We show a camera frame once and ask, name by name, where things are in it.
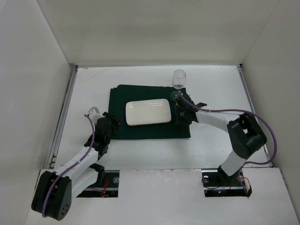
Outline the white rectangular plate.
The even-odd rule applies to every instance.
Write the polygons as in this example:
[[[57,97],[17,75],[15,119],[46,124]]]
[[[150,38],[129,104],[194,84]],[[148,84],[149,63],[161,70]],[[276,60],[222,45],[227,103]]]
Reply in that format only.
[[[168,123],[172,120],[171,108],[167,99],[131,101],[125,107],[126,123],[141,126]]]

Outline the dark green cloth napkin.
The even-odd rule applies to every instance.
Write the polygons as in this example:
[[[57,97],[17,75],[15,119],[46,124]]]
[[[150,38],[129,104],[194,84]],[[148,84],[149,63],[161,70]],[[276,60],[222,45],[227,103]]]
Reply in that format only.
[[[181,132],[175,128],[175,102],[170,94],[173,87],[138,86],[120,84],[110,90],[108,113],[121,120],[121,126],[113,136],[114,140],[145,140],[145,139],[183,139],[190,138],[189,125],[181,125]],[[125,107],[130,101],[167,99],[171,107],[172,120],[164,124],[129,126],[126,123]]]

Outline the clear wine glass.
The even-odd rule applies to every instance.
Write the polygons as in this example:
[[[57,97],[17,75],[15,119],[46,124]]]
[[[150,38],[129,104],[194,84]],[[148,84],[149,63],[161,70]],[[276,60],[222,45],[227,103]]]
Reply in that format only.
[[[175,89],[170,94],[171,100],[175,101],[179,95],[178,95],[178,90],[182,89],[187,81],[187,75],[186,72],[182,69],[178,69],[174,72],[173,77],[172,77],[172,86]]]

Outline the gold knife black handle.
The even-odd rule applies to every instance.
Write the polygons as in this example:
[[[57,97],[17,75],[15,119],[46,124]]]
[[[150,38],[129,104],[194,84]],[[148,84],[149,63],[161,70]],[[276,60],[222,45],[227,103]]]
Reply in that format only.
[[[175,124],[175,128],[177,132],[181,132],[181,125]]]

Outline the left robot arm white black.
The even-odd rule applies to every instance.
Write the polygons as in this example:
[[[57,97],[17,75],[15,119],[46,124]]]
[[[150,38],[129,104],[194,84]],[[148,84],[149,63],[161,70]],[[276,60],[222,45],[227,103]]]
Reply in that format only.
[[[111,139],[121,125],[118,117],[91,109],[85,117],[92,134],[82,150],[69,162],[44,171],[38,180],[31,209],[44,218],[61,221],[76,197],[115,198],[118,196],[118,171],[107,171],[98,164],[107,153]]]

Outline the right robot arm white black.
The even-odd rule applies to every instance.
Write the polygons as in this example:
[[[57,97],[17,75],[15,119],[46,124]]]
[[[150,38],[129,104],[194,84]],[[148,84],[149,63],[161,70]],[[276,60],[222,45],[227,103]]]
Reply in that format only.
[[[204,109],[205,103],[195,105],[191,98],[181,91],[177,92],[175,102],[176,124],[207,124],[229,135],[232,151],[217,169],[217,176],[222,180],[236,176],[246,161],[267,142],[267,137],[252,112],[232,114]]]

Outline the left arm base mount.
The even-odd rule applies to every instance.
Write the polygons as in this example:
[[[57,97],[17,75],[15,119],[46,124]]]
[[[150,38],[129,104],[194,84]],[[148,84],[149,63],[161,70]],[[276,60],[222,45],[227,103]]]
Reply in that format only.
[[[119,193],[119,170],[106,170],[102,165],[92,164],[90,169],[97,172],[95,183],[90,184],[85,190],[78,194],[77,198],[115,198]]]

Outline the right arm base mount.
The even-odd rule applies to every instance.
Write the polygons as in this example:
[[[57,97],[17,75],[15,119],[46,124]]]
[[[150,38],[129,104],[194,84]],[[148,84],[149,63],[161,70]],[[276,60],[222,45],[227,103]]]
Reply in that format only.
[[[205,197],[250,197],[252,186],[243,175],[242,168],[231,176],[222,171],[221,167],[202,170],[201,183]]]

